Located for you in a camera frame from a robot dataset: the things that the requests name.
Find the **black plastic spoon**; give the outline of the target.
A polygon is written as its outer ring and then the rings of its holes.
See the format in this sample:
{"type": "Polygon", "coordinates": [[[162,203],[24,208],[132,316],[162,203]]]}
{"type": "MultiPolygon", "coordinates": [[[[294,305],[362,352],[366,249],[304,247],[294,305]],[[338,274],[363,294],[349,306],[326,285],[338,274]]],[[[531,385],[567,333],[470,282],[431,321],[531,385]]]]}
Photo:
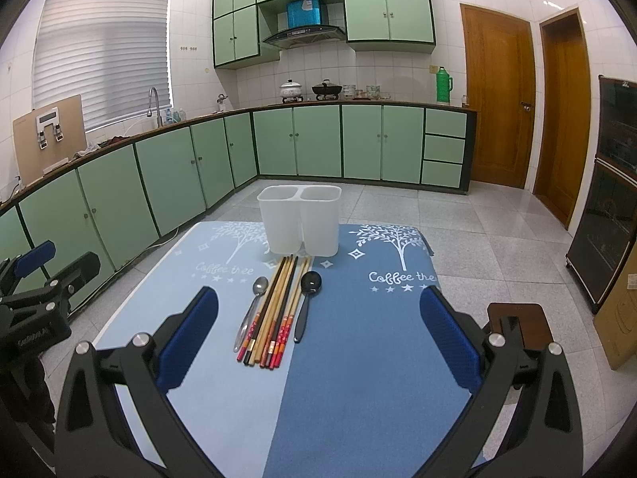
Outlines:
{"type": "Polygon", "coordinates": [[[307,328],[307,321],[310,309],[311,298],[320,292],[322,287],[322,277],[317,271],[309,271],[303,274],[301,278],[301,293],[303,295],[302,305],[298,318],[296,321],[296,327],[294,332],[294,342],[300,343],[305,335],[305,329],[307,328]]]}

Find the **green lower kitchen cabinets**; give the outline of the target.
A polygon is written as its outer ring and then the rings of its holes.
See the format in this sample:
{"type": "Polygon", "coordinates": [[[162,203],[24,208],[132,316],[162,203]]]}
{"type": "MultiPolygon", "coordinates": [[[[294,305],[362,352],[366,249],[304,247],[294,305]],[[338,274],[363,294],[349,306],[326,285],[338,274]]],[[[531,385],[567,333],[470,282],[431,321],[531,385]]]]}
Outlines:
{"type": "Polygon", "coordinates": [[[477,114],[409,102],[308,102],[236,110],[129,137],[74,161],[1,210],[1,254],[43,242],[39,283],[88,251],[80,306],[162,237],[259,178],[372,181],[467,192],[477,114]]]}

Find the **brown wooden stool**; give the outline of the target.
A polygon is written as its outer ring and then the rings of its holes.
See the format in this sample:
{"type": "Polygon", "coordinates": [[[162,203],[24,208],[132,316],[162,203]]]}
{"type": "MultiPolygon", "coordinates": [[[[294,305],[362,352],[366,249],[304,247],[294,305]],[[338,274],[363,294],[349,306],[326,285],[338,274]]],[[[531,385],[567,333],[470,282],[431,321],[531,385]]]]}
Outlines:
{"type": "Polygon", "coordinates": [[[553,342],[544,309],[538,303],[492,302],[486,331],[502,333],[504,324],[517,325],[525,350],[541,351],[553,342]]]}

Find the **cardboard board with devices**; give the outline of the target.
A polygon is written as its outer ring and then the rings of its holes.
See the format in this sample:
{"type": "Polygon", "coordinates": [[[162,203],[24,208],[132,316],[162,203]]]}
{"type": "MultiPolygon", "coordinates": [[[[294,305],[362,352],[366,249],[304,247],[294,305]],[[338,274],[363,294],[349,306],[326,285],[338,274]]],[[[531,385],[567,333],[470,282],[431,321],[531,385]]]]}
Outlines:
{"type": "Polygon", "coordinates": [[[86,149],[80,95],[32,110],[13,121],[18,173],[25,187],[86,149]]]}

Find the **cardboard box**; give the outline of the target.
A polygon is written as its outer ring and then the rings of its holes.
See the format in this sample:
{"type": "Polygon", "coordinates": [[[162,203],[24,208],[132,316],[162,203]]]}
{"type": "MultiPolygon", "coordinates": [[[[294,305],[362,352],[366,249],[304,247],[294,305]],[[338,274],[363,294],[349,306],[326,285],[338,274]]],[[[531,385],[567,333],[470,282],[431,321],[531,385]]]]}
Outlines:
{"type": "Polygon", "coordinates": [[[594,326],[612,370],[622,367],[637,347],[637,258],[633,247],[594,326]]]}

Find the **black glass cabinet appliance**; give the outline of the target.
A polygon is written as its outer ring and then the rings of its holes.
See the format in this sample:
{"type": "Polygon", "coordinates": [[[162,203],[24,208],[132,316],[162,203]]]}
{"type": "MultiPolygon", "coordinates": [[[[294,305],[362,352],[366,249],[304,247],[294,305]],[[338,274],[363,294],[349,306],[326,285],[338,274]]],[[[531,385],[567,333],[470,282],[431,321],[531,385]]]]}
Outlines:
{"type": "Polygon", "coordinates": [[[636,240],[636,84],[600,76],[597,150],[583,215],[566,254],[597,313],[636,240]]]}

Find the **chrome sink faucet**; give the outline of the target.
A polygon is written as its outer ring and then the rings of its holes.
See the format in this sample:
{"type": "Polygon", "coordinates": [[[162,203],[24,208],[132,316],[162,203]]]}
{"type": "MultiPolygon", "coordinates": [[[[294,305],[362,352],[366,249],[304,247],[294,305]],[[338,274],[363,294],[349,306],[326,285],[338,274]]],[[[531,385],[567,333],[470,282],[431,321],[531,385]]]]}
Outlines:
{"type": "Polygon", "coordinates": [[[152,86],[148,91],[148,109],[146,116],[151,119],[156,119],[156,127],[161,127],[163,125],[163,120],[161,116],[161,107],[160,107],[160,97],[158,90],[152,86]]]}

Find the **white double utensil holder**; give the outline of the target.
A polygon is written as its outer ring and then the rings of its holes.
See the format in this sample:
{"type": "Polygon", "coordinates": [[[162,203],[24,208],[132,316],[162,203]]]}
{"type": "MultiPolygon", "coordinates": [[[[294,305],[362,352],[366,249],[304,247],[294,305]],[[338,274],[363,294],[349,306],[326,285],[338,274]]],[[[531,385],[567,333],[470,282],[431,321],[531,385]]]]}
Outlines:
{"type": "Polygon", "coordinates": [[[332,257],[338,253],[342,190],[331,184],[280,184],[258,196],[270,251],[332,257]]]}

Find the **white window blinds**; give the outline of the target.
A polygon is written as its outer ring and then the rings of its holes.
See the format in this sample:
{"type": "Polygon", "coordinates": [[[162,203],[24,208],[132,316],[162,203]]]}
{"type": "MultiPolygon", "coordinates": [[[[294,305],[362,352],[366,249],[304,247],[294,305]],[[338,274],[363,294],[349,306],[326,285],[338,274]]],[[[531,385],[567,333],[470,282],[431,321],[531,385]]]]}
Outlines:
{"type": "Polygon", "coordinates": [[[45,0],[35,37],[32,105],[80,95],[89,131],[143,114],[154,86],[170,106],[170,0],[45,0]]]}

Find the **brown wooden door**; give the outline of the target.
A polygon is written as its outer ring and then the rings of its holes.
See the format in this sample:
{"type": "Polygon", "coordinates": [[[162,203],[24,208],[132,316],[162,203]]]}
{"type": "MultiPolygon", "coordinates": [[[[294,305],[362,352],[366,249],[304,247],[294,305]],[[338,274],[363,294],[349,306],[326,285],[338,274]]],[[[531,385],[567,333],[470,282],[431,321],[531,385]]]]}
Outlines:
{"type": "Polygon", "coordinates": [[[535,65],[530,23],[465,3],[460,10],[467,101],[477,112],[471,177],[522,188],[534,127],[535,65]]]}
{"type": "Polygon", "coordinates": [[[544,106],[533,194],[569,227],[582,187],[590,138],[590,60],[578,9],[542,22],[540,32],[544,106]]]}

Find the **black wok on stove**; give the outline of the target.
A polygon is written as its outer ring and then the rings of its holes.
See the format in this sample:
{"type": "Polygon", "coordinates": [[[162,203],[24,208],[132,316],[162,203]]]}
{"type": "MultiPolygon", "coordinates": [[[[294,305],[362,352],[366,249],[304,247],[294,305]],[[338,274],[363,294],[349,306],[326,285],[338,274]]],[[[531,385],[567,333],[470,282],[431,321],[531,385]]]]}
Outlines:
{"type": "Polygon", "coordinates": [[[312,92],[317,100],[336,100],[342,92],[342,86],[329,79],[324,79],[312,86],[312,92]]]}

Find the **black range hood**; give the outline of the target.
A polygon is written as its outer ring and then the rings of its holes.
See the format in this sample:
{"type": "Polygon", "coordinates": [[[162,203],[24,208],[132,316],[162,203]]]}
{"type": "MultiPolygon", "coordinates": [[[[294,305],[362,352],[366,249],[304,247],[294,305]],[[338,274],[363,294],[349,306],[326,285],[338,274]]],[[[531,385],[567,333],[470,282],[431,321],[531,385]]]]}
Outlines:
{"type": "Polygon", "coordinates": [[[280,50],[290,50],[307,44],[345,39],[347,39],[346,33],[338,26],[308,25],[280,31],[264,39],[264,42],[280,50]]]}

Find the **green thermos jug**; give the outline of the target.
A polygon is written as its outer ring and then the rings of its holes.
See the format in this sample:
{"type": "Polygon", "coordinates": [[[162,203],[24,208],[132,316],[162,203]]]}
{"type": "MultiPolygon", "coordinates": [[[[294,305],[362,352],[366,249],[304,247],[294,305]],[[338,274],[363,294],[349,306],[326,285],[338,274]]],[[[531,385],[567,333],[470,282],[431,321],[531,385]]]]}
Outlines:
{"type": "Polygon", "coordinates": [[[452,90],[452,75],[446,70],[445,67],[440,66],[436,73],[436,101],[439,104],[449,105],[451,102],[452,90]]]}

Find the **blue box above hood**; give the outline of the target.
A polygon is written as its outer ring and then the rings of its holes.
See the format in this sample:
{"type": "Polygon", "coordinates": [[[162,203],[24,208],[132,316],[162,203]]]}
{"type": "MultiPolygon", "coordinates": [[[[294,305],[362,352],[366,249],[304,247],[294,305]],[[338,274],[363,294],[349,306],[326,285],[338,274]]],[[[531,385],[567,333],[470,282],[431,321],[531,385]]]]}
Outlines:
{"type": "Polygon", "coordinates": [[[294,0],[286,5],[289,28],[328,25],[329,17],[323,0],[294,0]]]}

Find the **green upper wall cabinets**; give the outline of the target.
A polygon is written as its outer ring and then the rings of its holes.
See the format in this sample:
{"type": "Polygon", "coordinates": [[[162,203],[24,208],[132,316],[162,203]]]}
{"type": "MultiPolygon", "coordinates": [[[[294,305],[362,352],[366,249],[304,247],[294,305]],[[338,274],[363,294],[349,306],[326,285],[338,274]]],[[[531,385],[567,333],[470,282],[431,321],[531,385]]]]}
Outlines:
{"type": "MultiPolygon", "coordinates": [[[[213,61],[237,69],[274,61],[284,50],[264,39],[289,29],[286,5],[294,0],[212,0],[213,61]]],[[[352,49],[430,53],[436,47],[431,0],[323,0],[329,24],[352,49]]]]}

